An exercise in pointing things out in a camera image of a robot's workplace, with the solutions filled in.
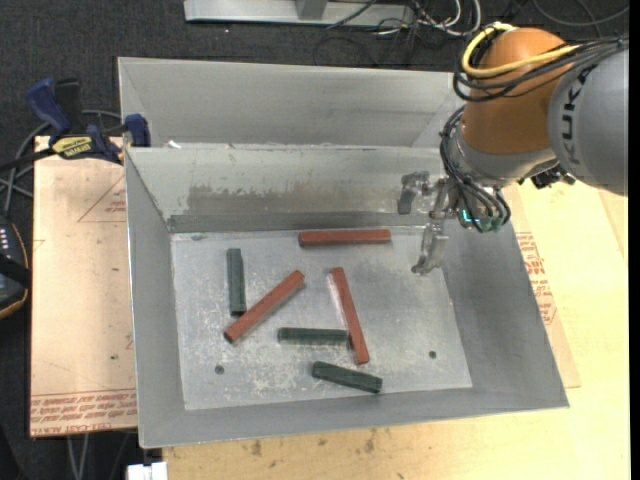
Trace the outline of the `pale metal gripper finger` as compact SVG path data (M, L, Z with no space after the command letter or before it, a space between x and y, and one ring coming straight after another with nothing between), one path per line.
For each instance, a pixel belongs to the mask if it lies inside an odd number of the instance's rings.
M421 254L411 271L417 275L426 275L433 269L440 268L448 241L442 222L429 223L423 233Z
M400 215L411 213L412 205L417 196L426 197L431 193L430 173L416 171L405 174L401 178L402 189L397 201L397 211Z

